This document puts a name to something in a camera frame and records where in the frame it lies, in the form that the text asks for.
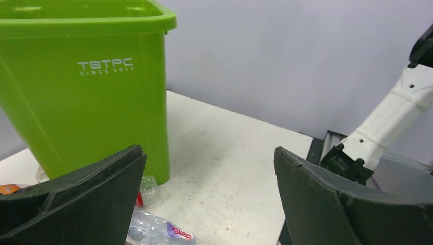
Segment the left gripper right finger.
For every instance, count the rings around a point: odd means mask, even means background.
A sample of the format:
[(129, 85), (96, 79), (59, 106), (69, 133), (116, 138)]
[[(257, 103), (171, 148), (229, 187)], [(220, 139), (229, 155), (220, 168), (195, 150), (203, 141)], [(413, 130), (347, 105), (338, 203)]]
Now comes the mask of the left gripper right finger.
[(368, 188), (281, 146), (273, 163), (292, 244), (432, 244), (432, 200)]

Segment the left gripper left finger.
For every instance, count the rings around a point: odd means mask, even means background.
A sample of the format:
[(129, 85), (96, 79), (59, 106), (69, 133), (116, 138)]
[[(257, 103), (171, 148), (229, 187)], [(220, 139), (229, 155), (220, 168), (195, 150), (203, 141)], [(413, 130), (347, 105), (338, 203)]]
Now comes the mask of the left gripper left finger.
[(124, 244), (146, 164), (138, 145), (1, 196), (1, 244)]

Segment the clear bottle white cap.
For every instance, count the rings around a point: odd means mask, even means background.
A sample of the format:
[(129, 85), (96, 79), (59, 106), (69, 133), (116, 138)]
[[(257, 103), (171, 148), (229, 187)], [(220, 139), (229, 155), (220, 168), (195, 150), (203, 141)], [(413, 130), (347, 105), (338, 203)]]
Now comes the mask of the clear bottle white cap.
[(125, 244), (196, 244), (195, 237), (169, 220), (134, 208)]

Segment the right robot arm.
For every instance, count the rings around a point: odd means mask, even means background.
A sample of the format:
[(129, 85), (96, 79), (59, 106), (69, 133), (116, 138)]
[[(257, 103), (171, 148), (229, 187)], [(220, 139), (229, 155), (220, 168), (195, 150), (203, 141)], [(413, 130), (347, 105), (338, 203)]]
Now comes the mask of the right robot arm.
[(365, 185), (397, 138), (432, 106), (432, 27), (417, 40), (400, 78), (373, 112), (322, 158), (319, 167)]

